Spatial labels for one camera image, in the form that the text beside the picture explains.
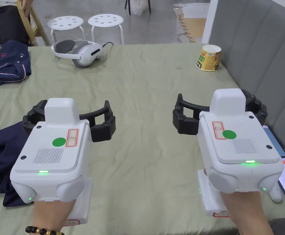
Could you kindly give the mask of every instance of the instant noodle cup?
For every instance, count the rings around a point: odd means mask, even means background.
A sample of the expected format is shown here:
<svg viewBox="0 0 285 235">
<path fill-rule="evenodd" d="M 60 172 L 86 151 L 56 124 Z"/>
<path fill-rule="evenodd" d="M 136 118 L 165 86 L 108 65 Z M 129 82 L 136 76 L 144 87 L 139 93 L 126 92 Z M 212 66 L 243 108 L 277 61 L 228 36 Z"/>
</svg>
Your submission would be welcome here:
<svg viewBox="0 0 285 235">
<path fill-rule="evenodd" d="M 196 63 L 198 69 L 204 71 L 216 71 L 219 69 L 219 55 L 221 48 L 216 45 L 204 45 Z"/>
</svg>

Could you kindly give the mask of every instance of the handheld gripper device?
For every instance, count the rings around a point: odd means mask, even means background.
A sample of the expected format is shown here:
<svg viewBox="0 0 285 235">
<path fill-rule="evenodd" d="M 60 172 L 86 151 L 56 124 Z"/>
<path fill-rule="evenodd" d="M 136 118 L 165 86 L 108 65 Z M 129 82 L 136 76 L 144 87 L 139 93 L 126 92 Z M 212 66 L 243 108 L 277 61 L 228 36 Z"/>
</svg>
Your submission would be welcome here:
<svg viewBox="0 0 285 235">
<path fill-rule="evenodd" d="M 95 124 L 95 117 L 104 122 Z M 42 100 L 23 117 L 28 135 L 10 179 L 25 203 L 76 200 L 67 225 L 88 222 L 92 180 L 88 162 L 92 142 L 110 140 L 115 116 L 108 101 L 100 110 L 79 115 L 73 99 Z"/>
<path fill-rule="evenodd" d="M 183 109 L 193 110 L 193 117 Z M 178 133 L 198 135 L 204 170 L 197 172 L 206 215 L 226 212 L 219 192 L 271 192 L 284 164 L 262 128 L 266 106 L 247 91 L 219 89 L 210 107 L 191 104 L 182 94 L 173 110 Z"/>
</svg>

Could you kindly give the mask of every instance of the concrete floor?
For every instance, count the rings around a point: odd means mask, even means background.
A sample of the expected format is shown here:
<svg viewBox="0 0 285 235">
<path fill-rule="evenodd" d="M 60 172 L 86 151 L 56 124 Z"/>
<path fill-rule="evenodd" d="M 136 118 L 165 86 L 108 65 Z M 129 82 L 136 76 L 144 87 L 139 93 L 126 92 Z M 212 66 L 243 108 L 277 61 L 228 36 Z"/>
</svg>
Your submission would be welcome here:
<svg viewBox="0 0 285 235">
<path fill-rule="evenodd" d="M 126 0 L 37 0 L 34 8 L 40 18 L 43 28 L 50 38 L 50 29 L 47 22 L 54 17 L 73 15 L 83 18 L 82 27 L 85 30 L 86 39 L 91 41 L 91 26 L 88 19 L 91 16 L 110 13 L 124 18 L 125 44 L 157 44 L 177 43 L 176 15 L 173 12 L 173 4 L 191 2 L 210 2 L 210 0 L 151 0 L 151 14 L 148 10 L 141 16 L 128 14 L 125 10 Z M 96 42 L 105 43 L 112 41 L 120 44 L 118 27 L 96 28 Z M 72 38 L 80 39 L 80 29 L 56 32 L 58 41 Z"/>
</svg>

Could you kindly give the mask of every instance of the white stool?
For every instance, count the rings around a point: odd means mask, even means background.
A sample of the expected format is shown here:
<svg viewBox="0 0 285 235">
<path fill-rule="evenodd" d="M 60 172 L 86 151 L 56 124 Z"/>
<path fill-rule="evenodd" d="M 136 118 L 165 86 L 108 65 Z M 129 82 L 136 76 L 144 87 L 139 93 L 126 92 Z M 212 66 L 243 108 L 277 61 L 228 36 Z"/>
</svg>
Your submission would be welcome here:
<svg viewBox="0 0 285 235">
<path fill-rule="evenodd" d="M 86 40 L 85 31 L 81 27 L 83 24 L 83 19 L 77 16 L 60 16 L 54 19 L 49 20 L 47 26 L 51 29 L 51 37 L 53 39 L 53 43 L 57 42 L 54 30 L 70 30 L 79 27 L 81 29 L 82 38 Z"/>
<path fill-rule="evenodd" d="M 122 45 L 124 45 L 124 34 L 122 30 L 121 23 L 123 23 L 124 19 L 121 16 L 118 15 L 113 15 L 113 14 L 100 14 L 100 15 L 95 15 L 92 16 L 89 20 L 88 23 L 92 25 L 91 29 L 91 37 L 92 41 L 95 42 L 95 36 L 94 36 L 94 28 L 95 27 L 113 27 L 113 26 L 119 26 L 119 31 L 121 34 L 121 41 Z"/>
</svg>

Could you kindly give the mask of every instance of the gray sofa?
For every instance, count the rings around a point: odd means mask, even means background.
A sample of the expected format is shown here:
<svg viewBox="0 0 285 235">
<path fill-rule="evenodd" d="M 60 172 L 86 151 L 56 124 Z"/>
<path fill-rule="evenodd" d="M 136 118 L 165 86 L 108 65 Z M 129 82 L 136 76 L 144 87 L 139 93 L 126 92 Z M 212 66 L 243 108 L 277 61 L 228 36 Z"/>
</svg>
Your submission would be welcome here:
<svg viewBox="0 0 285 235">
<path fill-rule="evenodd" d="M 219 0 L 209 44 L 237 85 L 268 107 L 285 147 L 285 8 L 272 0 Z"/>
</svg>

